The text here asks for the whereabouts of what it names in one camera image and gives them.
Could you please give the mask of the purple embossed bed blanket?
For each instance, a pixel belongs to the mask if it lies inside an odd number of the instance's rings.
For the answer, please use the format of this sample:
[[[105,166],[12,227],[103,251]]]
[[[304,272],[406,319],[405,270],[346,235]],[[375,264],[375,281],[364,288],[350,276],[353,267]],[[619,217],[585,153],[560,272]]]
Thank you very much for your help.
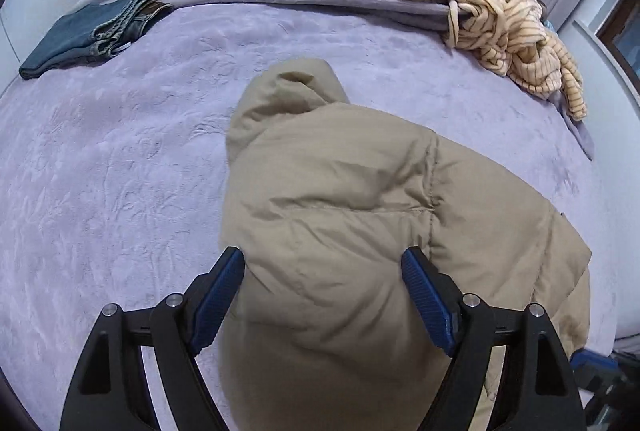
[[[1,103],[1,367],[41,429],[60,425],[105,305],[156,307],[235,247],[220,240],[231,119],[255,76],[294,59],[325,61],[352,105],[428,128],[549,200],[591,253],[582,347],[612,350],[596,169],[551,102],[559,94],[530,95],[446,45],[447,5],[162,1],[174,11],[114,58],[18,79]],[[220,380],[222,328],[196,365],[236,426]]]

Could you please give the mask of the dark framed window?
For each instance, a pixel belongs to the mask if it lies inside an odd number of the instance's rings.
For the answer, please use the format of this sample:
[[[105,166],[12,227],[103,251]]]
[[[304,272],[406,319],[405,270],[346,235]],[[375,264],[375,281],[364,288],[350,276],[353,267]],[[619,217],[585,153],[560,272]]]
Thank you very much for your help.
[[[632,86],[640,92],[640,0],[618,0],[597,33],[623,68]]]

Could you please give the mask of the beige puffer jacket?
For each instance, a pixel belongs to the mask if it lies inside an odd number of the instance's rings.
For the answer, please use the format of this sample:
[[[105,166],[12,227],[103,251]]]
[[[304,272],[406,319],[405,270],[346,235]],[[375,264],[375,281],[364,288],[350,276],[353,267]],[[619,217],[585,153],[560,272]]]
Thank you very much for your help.
[[[428,128],[352,105],[321,59],[250,81],[227,133],[220,240],[246,272],[220,336],[241,430],[413,430],[448,357],[400,275],[420,248],[493,307],[589,333],[588,246],[552,203]]]

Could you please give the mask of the folded blue jeans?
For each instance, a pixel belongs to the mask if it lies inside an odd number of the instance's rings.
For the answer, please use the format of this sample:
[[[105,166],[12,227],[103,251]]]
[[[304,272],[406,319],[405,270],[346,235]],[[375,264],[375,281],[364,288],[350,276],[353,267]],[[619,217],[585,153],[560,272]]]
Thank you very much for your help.
[[[174,11],[162,0],[89,3],[61,17],[28,55],[18,74],[37,79],[52,69],[103,64]]]

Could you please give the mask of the cream striped fleece blanket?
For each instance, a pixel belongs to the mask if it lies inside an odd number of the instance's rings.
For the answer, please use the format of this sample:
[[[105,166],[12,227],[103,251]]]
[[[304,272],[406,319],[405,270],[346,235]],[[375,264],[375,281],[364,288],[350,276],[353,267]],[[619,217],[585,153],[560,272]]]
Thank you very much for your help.
[[[577,62],[556,33],[544,25],[538,0],[451,0],[444,41],[468,50],[481,66],[507,76],[530,95],[559,94],[567,116],[587,117]]]

